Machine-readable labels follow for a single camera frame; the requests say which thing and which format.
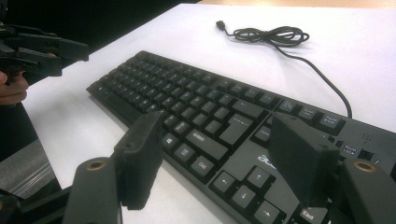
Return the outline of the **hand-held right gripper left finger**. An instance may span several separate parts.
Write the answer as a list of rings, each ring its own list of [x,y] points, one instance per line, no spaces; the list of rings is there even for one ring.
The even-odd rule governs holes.
[[[113,159],[121,204],[143,209],[163,162],[162,113],[140,116],[116,144]]]

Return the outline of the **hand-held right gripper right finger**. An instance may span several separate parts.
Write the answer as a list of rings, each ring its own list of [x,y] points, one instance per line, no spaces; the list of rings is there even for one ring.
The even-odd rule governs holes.
[[[330,173],[340,156],[335,146],[300,119],[276,112],[268,151],[302,207],[326,205]]]

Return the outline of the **black computer keyboard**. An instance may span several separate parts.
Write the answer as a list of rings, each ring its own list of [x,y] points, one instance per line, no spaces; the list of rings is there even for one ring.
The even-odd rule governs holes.
[[[330,220],[325,208],[303,209],[270,162],[275,112],[396,181],[396,133],[153,53],[138,52],[87,90],[126,125],[162,112],[164,158],[240,224]]]

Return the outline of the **metal floor rail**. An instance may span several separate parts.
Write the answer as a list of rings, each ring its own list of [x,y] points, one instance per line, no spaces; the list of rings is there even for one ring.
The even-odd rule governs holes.
[[[0,161],[0,189],[23,199],[61,189],[39,140]]]

